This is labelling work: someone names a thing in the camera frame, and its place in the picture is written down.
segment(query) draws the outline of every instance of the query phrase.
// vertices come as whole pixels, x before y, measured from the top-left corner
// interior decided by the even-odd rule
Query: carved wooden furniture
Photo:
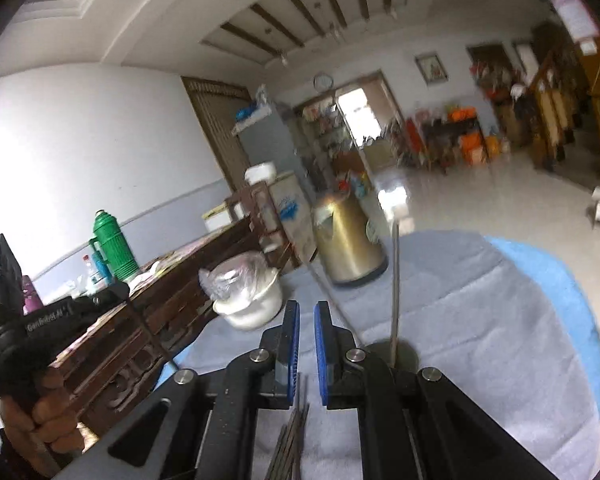
[[[136,308],[171,354],[188,346],[216,316],[198,282],[198,270],[259,250],[257,234],[251,231],[249,219],[243,219],[205,237],[174,267],[132,295]],[[128,316],[126,306],[100,318],[55,363],[80,421],[98,436],[147,396],[163,365],[164,359]]]
[[[252,186],[246,186],[236,191],[225,200],[232,216],[236,214],[236,206],[240,204],[244,213],[251,218],[253,230],[258,234],[262,244],[271,240],[278,247],[265,256],[269,265],[283,269],[288,261],[291,261],[295,269],[301,265],[298,255],[289,240],[285,228],[280,221],[280,216],[273,202],[269,186],[265,182],[257,182]]]

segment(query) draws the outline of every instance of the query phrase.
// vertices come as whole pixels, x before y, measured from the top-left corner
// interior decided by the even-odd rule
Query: plastic bottle
[[[22,277],[22,292],[24,294],[24,313],[30,314],[44,305],[40,300],[36,287],[26,274]]]
[[[106,283],[102,279],[102,276],[98,272],[98,269],[91,263],[91,259],[88,254],[82,257],[84,265],[87,267],[87,294],[91,295],[96,293],[101,288],[106,286]]]
[[[93,251],[91,259],[96,265],[96,269],[98,269],[98,272],[103,277],[104,282],[107,285],[111,285],[111,283],[113,283],[113,276],[111,275],[109,267],[107,267],[107,264],[104,262],[104,258],[102,257],[102,254],[100,254],[100,251]]]

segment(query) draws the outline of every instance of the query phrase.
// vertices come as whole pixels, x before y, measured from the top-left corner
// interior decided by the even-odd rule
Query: white wall
[[[269,71],[267,87],[275,99],[297,105],[316,95],[312,79],[317,72],[330,74],[337,87],[382,70],[405,115],[418,105],[460,100],[463,105],[477,105],[478,113],[489,115],[487,122],[494,122],[491,105],[483,100],[469,72],[472,60],[466,48],[502,42],[512,63],[519,65],[511,41],[530,38],[530,27],[538,21],[535,15],[528,20],[520,20],[520,17],[516,20],[514,16],[505,20],[501,13],[490,10],[459,9],[433,17],[426,25],[406,27],[341,46],[300,65],[295,65],[290,57],[288,70],[276,67]],[[427,52],[438,53],[448,73],[447,82],[429,86],[425,83],[414,58]]]
[[[175,74],[68,64],[0,79],[0,233],[26,274],[83,245],[98,209],[123,222],[221,179]]]

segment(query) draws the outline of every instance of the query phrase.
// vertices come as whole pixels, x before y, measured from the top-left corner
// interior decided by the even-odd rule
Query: white pot
[[[269,269],[270,280],[245,306],[243,303],[215,301],[214,310],[239,330],[254,330],[271,321],[282,307],[282,286],[278,270]]]

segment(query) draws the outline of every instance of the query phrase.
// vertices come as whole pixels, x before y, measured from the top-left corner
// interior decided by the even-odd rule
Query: silver screw
[[[251,359],[254,363],[263,363],[269,359],[269,351],[265,350],[264,348],[256,348],[255,350],[251,350],[249,359]]]
[[[434,367],[427,367],[422,369],[422,376],[427,380],[435,383],[442,378],[442,372]]]
[[[187,384],[190,383],[195,376],[196,373],[193,370],[184,368],[183,370],[178,370],[176,373],[174,373],[173,380],[178,384]]]
[[[365,351],[361,350],[360,348],[352,348],[351,350],[348,350],[346,354],[344,354],[344,357],[346,357],[352,363],[359,363],[360,361],[365,360],[366,354]]]

